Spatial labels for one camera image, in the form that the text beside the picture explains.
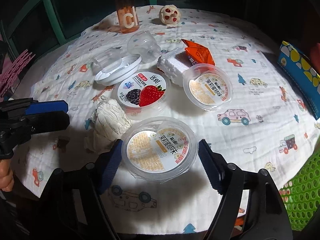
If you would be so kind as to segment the person's left hand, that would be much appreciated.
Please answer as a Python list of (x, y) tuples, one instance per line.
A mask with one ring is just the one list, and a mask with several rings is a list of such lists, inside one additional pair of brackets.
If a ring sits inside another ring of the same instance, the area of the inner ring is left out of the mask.
[(0, 189), (5, 192), (10, 192), (14, 185), (13, 171), (10, 164), (10, 159), (1, 160), (0, 162)]

